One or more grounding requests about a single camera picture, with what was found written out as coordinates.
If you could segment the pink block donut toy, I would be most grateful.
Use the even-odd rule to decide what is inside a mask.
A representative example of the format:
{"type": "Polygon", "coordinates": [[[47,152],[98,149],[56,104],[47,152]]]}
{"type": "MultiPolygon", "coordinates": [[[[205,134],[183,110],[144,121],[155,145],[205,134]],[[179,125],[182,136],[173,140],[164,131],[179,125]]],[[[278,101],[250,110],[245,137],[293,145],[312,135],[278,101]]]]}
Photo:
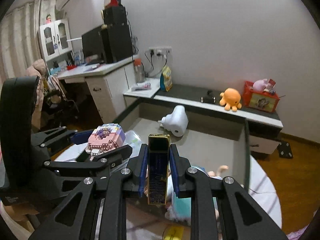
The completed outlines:
{"type": "Polygon", "coordinates": [[[123,146],[124,141],[125,132],[119,124],[103,124],[89,136],[85,151],[91,156],[101,155],[123,146]]]}

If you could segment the clear dental flossers box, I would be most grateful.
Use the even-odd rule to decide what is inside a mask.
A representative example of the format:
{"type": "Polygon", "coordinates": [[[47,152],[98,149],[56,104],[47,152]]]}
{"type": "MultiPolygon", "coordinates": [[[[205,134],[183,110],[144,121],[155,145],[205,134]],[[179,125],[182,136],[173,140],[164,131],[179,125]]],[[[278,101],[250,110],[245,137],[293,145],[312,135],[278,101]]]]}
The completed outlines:
{"type": "Polygon", "coordinates": [[[109,154],[108,163],[111,167],[125,165],[130,158],[136,157],[142,144],[141,138],[133,130],[125,132],[120,126],[111,129],[107,139],[109,154]]]}

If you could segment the gold black rectangular lighter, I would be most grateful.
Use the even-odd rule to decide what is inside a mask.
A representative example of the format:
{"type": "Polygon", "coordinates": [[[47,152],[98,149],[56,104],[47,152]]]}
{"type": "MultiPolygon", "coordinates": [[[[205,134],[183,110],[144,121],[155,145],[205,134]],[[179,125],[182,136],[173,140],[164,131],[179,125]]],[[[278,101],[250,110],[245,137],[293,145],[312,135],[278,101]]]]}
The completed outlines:
{"type": "Polygon", "coordinates": [[[168,185],[170,135],[150,134],[148,140],[148,204],[165,205],[168,185]]]}

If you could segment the white ear-shaped device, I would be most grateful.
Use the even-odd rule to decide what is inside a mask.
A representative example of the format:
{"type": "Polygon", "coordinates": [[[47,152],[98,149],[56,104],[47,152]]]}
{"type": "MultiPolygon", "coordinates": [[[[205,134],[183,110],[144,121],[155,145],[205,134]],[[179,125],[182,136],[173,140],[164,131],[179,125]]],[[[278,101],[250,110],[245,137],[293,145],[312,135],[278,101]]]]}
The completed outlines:
{"type": "Polygon", "coordinates": [[[176,137],[182,137],[188,126],[188,117],[185,112],[185,107],[177,105],[171,114],[168,114],[158,120],[161,127],[171,132],[176,137]]]}

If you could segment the pink black storage box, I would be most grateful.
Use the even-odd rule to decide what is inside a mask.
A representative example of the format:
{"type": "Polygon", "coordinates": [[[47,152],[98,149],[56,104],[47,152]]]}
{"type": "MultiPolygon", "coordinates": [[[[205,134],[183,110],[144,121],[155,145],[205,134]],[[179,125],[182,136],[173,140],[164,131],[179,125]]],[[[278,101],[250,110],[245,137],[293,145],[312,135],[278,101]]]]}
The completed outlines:
{"type": "MultiPolygon", "coordinates": [[[[179,155],[187,158],[192,167],[219,180],[233,177],[248,191],[250,152],[246,119],[215,114],[178,101],[138,99],[117,116],[114,122],[124,130],[132,128],[140,136],[142,144],[147,146],[150,134],[170,135],[170,145],[176,145],[179,155]],[[185,107],[189,120],[182,137],[174,136],[158,123],[158,120],[171,114],[177,105],[185,107]]],[[[145,188],[148,188],[148,158],[145,188]]]]}

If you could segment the low white side cabinet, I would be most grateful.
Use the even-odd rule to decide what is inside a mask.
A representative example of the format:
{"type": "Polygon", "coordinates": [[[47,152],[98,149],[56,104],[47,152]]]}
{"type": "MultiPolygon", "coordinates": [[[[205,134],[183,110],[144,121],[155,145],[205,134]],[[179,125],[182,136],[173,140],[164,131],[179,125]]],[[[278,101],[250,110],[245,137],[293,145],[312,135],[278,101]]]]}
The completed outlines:
{"type": "Polygon", "coordinates": [[[132,87],[123,93],[126,107],[132,105],[138,98],[152,98],[160,89],[160,78],[147,78],[145,83],[149,83],[150,89],[133,90],[132,87]]]}

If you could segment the pink padded jacket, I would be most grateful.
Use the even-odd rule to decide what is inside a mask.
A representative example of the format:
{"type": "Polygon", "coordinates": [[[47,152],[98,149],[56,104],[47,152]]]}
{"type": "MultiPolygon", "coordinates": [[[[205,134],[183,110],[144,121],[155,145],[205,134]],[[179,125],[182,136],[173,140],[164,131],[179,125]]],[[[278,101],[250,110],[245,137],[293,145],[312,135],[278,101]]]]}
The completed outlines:
{"type": "Polygon", "coordinates": [[[36,60],[30,67],[25,70],[25,76],[37,76],[39,77],[37,89],[36,89],[36,104],[35,110],[32,115],[31,124],[37,128],[41,128],[41,113],[44,99],[44,84],[43,80],[47,72],[47,66],[43,59],[36,60]]]}

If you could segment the bottle with orange cap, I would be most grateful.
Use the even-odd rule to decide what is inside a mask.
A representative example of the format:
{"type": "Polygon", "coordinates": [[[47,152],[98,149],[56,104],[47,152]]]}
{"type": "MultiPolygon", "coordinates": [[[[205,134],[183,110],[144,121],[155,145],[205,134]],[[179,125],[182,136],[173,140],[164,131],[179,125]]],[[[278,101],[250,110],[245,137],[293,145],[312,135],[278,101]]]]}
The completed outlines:
{"type": "Polygon", "coordinates": [[[145,81],[144,66],[141,58],[134,60],[134,71],[136,83],[143,83],[145,81]]]}

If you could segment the yellow blue snack bag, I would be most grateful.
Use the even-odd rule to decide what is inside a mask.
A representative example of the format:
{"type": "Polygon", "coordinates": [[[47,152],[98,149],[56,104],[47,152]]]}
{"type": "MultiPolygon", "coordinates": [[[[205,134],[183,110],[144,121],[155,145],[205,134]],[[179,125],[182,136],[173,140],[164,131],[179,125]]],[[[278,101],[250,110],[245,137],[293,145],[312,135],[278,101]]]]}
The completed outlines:
{"type": "Polygon", "coordinates": [[[168,92],[172,88],[171,69],[168,65],[165,65],[161,71],[160,77],[160,89],[168,92]]]}

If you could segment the white glass-door cabinet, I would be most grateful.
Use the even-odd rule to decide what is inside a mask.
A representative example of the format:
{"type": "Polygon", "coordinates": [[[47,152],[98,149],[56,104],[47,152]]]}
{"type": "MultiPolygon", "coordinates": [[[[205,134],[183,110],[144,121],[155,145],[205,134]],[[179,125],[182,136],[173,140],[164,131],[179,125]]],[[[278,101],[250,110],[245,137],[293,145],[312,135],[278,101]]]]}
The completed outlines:
{"type": "Polygon", "coordinates": [[[42,58],[45,62],[73,50],[66,18],[41,25],[38,34],[42,58]]]}

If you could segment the orange octopus plush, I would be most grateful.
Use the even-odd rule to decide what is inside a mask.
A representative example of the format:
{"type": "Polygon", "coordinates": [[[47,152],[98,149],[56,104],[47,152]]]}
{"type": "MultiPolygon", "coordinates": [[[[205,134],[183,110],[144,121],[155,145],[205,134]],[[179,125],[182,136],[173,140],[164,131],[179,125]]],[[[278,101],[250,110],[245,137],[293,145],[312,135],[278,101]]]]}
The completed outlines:
{"type": "Polygon", "coordinates": [[[224,92],[220,93],[220,106],[223,106],[225,111],[234,111],[242,108],[241,95],[234,88],[227,88],[224,92]]]}

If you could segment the red storage basket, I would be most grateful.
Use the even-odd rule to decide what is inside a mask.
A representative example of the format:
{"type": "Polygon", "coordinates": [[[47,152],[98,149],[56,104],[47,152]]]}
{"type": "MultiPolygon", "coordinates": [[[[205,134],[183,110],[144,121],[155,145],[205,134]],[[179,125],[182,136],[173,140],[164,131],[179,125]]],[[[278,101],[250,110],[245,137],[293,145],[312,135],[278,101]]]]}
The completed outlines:
{"type": "Polygon", "coordinates": [[[244,92],[242,94],[243,105],[249,108],[254,108],[267,113],[276,111],[277,104],[280,100],[276,92],[255,91],[254,83],[245,81],[244,92]]]}

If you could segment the pink pig plush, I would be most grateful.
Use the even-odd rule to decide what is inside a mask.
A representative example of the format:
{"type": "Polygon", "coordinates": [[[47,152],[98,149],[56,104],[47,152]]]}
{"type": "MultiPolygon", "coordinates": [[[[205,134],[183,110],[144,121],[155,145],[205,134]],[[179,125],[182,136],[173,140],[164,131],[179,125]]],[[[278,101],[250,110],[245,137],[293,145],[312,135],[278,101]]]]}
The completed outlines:
{"type": "Polygon", "coordinates": [[[268,79],[257,80],[253,83],[252,89],[255,92],[263,92],[267,87],[268,79]]]}

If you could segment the black speaker on tower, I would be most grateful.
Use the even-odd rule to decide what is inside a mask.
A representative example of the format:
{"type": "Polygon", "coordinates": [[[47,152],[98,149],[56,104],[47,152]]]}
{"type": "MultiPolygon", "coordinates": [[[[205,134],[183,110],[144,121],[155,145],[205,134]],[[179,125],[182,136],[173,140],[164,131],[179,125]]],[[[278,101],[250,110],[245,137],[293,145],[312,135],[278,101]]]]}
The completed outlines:
{"type": "Polygon", "coordinates": [[[126,25],[126,9],[124,6],[113,6],[103,10],[105,25],[126,25]]]}

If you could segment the wall power socket strip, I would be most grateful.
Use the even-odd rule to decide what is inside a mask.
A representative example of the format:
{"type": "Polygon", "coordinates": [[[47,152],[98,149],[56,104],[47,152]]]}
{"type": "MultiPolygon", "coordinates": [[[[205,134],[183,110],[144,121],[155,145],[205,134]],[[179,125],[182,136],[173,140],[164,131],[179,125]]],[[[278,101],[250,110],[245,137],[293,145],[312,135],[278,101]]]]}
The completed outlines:
{"type": "Polygon", "coordinates": [[[153,51],[156,56],[167,56],[172,52],[170,46],[149,47],[149,51],[153,51]]]}

